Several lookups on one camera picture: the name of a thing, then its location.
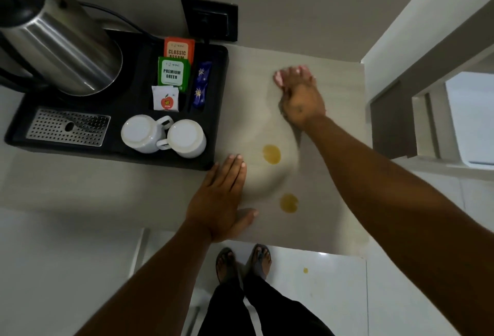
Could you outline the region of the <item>white sachet with apple print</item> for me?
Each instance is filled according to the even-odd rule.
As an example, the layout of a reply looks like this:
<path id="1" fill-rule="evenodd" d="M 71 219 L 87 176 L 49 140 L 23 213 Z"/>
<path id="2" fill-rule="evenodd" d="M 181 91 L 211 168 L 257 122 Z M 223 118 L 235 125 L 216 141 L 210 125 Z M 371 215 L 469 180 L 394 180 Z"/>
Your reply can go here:
<path id="1" fill-rule="evenodd" d="M 153 110 L 179 111 L 179 88 L 171 85 L 154 85 L 152 89 Z"/>

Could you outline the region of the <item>black wall socket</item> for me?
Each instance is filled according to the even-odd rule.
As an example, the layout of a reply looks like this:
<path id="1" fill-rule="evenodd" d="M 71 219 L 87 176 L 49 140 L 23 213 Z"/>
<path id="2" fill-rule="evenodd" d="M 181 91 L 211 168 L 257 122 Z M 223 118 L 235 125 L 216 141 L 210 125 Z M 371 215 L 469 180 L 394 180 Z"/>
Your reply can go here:
<path id="1" fill-rule="evenodd" d="M 181 0 L 188 33 L 205 41 L 238 41 L 239 8 L 210 0 Z"/>

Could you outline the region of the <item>blue star-print sachet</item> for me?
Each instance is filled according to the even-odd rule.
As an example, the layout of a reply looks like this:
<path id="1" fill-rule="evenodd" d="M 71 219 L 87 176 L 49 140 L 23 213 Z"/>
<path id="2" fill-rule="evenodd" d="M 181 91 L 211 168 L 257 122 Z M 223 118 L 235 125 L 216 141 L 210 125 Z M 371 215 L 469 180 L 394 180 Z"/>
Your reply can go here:
<path id="1" fill-rule="evenodd" d="M 206 104 L 206 91 L 208 83 L 197 83 L 194 87 L 192 106 L 195 109 L 203 109 Z"/>
<path id="2" fill-rule="evenodd" d="M 209 74 L 212 68 L 212 61 L 204 61 L 198 63 L 197 76 L 195 79 L 195 85 L 197 87 L 203 87 L 208 83 Z"/>

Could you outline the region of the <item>person's right hand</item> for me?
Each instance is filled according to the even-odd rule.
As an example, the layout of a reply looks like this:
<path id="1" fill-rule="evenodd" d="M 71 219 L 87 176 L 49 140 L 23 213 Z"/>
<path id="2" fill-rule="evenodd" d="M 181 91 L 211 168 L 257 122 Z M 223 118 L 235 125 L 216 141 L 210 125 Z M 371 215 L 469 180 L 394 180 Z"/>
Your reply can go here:
<path id="1" fill-rule="evenodd" d="M 314 118 L 326 116 L 324 101 L 317 86 L 299 84 L 290 89 L 280 90 L 280 105 L 284 117 L 301 131 L 304 131 L 306 125 Z"/>

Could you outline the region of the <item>pale wiping cloth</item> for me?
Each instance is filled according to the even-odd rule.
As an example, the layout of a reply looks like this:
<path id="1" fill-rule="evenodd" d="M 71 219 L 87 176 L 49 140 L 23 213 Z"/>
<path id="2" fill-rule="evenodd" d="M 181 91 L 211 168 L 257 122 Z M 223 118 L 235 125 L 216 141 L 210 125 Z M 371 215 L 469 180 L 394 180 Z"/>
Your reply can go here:
<path id="1" fill-rule="evenodd" d="M 279 147 L 281 161 L 268 164 L 262 154 L 265 145 Z M 227 152 L 244 157 L 248 173 L 243 191 L 245 202 L 271 197 L 298 170 L 300 133 L 279 113 L 261 115 L 242 122 L 228 134 Z"/>

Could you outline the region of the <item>yellow liquid spill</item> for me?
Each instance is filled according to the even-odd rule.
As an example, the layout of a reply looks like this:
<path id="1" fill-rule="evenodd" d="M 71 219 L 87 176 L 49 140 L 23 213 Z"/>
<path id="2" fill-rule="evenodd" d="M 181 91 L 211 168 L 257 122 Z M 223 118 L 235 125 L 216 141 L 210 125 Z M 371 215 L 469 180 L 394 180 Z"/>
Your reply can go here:
<path id="1" fill-rule="evenodd" d="M 291 193 L 285 193 L 280 197 L 279 206 L 285 213 L 296 213 L 299 207 L 299 199 Z"/>
<path id="2" fill-rule="evenodd" d="M 262 149 L 262 154 L 268 164 L 276 165 L 281 161 L 281 151 L 276 145 L 265 145 Z"/>

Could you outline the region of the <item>stainless steel electric kettle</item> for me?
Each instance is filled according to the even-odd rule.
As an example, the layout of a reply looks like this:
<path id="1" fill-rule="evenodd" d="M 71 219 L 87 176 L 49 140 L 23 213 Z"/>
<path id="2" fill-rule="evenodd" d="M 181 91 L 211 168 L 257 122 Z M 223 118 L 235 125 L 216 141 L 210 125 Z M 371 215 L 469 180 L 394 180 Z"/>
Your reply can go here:
<path id="1" fill-rule="evenodd" d="M 115 82 L 123 64 L 118 44 L 77 0 L 0 0 L 0 48 L 32 75 L 0 67 L 7 87 L 21 93 L 94 95 Z"/>

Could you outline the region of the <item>perforated metal drip grate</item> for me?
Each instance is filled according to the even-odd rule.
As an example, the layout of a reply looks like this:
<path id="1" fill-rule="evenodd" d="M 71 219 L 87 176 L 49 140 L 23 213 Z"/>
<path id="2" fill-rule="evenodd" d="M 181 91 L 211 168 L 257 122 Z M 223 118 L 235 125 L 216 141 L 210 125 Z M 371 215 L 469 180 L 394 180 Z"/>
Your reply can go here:
<path id="1" fill-rule="evenodd" d="M 110 121 L 108 115 L 40 107 L 27 130 L 26 139 L 101 147 Z"/>

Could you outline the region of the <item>person's left forearm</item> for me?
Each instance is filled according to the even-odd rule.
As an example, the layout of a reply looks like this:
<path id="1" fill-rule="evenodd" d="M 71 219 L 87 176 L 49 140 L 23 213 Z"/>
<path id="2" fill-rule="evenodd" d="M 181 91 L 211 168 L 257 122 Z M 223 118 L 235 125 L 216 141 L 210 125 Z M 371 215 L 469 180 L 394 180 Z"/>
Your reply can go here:
<path id="1" fill-rule="evenodd" d="M 185 221 L 75 336 L 180 336 L 211 241 L 209 229 Z"/>

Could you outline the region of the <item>person's right forearm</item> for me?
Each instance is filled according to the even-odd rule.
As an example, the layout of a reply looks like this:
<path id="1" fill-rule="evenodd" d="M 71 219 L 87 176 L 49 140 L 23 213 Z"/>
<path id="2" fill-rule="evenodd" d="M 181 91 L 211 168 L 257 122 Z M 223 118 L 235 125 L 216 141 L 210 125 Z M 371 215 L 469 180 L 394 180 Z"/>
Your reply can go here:
<path id="1" fill-rule="evenodd" d="M 328 117 L 296 125 L 356 219 L 458 333 L 494 336 L 494 233 Z"/>

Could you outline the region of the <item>black serving tray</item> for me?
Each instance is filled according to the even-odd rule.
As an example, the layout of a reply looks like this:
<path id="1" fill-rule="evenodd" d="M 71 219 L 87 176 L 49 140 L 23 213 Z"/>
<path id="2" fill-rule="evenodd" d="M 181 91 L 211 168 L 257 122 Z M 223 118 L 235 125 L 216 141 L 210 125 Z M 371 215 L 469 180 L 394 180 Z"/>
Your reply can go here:
<path id="1" fill-rule="evenodd" d="M 31 152 L 67 156 L 101 158 L 140 164 L 159 165 L 191 170 L 209 170 L 214 163 L 215 143 L 225 89 L 228 50 L 225 46 L 197 43 L 186 93 L 179 96 L 179 111 L 168 113 L 153 110 L 152 89 L 157 85 L 157 60 L 164 53 L 164 40 L 152 42 L 143 34 L 107 30 L 123 55 L 122 69 L 115 82 L 104 91 L 88 97 L 74 97 L 58 90 L 25 94 L 4 136 L 6 144 Z M 198 63 L 212 61 L 203 109 L 192 106 Z M 102 114 L 111 117 L 101 147 L 69 145 L 26 139 L 27 130 L 38 108 Z M 124 123 L 134 115 L 145 114 L 154 120 L 170 115 L 174 121 L 190 119 L 202 127 L 207 146 L 197 158 L 186 159 L 173 150 L 145 154 L 128 147 L 121 139 Z"/>

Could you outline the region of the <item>person's left foot in sandal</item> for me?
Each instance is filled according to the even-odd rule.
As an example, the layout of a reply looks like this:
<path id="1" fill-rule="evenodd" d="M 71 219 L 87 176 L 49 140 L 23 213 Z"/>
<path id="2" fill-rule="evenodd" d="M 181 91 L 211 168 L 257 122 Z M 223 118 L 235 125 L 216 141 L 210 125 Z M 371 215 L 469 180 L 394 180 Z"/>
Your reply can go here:
<path id="1" fill-rule="evenodd" d="M 240 285 L 240 275 L 234 252 L 229 247 L 223 248 L 216 257 L 215 270 L 220 284 Z"/>

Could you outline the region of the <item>white ceramic cup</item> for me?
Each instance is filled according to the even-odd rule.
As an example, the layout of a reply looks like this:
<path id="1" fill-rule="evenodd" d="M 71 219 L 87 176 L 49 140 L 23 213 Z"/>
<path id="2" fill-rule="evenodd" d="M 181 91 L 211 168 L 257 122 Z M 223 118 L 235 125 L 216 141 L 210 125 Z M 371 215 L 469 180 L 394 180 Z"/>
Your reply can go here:
<path id="1" fill-rule="evenodd" d="M 183 119 L 173 123 L 166 138 L 157 141 L 160 150 L 173 150 L 183 158 L 197 158 L 206 149 L 207 139 L 199 123 Z"/>
<path id="2" fill-rule="evenodd" d="M 169 150 L 166 131 L 174 124 L 170 116 L 154 120 L 139 114 L 128 119 L 121 128 L 120 136 L 128 147 L 140 153 L 154 153 Z"/>

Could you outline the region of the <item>orange tea bag packet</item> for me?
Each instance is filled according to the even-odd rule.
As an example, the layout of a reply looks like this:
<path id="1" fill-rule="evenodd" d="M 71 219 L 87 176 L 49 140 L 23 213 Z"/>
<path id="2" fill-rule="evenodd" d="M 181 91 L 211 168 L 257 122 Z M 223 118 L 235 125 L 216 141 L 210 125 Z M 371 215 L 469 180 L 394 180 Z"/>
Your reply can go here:
<path id="1" fill-rule="evenodd" d="M 195 51 L 195 40 L 166 37 L 164 39 L 164 57 L 165 58 L 182 58 L 188 60 L 193 65 Z"/>

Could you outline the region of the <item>person's right foot in sandal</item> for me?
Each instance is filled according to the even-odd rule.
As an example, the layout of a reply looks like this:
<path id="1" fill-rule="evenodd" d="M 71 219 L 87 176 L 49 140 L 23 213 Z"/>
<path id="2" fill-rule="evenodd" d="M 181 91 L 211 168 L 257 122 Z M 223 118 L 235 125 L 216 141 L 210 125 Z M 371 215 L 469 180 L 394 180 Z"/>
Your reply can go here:
<path id="1" fill-rule="evenodd" d="M 266 281 L 271 264 L 272 258 L 269 248 L 266 245 L 256 244 L 246 264 L 244 276 L 255 276 Z"/>

